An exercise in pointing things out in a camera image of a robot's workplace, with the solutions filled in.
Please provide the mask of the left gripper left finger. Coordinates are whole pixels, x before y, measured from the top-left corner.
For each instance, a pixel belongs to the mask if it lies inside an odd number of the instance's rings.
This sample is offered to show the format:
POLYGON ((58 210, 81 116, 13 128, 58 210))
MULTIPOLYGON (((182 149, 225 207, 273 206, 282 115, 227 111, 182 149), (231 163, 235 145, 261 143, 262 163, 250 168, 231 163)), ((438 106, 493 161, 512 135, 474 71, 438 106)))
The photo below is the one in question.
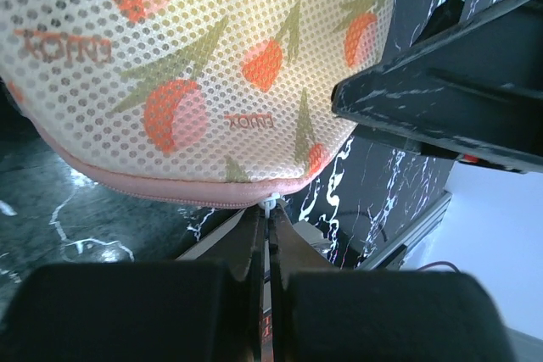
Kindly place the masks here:
POLYGON ((4 361, 258 361, 265 218, 191 260, 45 265, 1 321, 4 361))

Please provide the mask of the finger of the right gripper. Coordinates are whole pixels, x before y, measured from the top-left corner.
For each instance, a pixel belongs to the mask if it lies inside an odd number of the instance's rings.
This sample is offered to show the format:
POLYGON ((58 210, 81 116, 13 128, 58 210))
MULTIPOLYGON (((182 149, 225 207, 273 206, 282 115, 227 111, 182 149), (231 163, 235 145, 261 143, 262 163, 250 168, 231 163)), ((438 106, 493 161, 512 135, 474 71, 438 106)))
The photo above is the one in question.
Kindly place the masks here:
POLYGON ((463 8, 445 1, 405 52, 338 83, 332 110, 416 153, 539 172, 542 0, 463 8))

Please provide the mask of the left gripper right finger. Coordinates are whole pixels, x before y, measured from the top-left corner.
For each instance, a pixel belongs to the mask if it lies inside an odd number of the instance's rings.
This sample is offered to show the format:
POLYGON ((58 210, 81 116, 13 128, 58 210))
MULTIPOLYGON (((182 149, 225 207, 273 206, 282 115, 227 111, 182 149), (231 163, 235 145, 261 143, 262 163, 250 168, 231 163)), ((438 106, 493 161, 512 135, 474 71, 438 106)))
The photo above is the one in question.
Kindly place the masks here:
POLYGON ((277 361, 512 361, 487 292, 459 272, 341 270, 269 219, 277 361))

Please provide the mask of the pink patterned mesh laundry bag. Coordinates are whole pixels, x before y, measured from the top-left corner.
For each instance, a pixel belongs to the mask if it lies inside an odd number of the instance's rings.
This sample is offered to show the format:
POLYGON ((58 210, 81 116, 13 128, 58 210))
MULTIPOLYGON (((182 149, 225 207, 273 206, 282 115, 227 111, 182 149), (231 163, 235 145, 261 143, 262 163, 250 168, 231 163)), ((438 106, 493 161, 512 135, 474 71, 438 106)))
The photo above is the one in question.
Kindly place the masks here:
POLYGON ((395 0, 1 0, 1 77, 72 167, 141 198, 297 192, 355 129, 336 84, 383 56, 395 0))

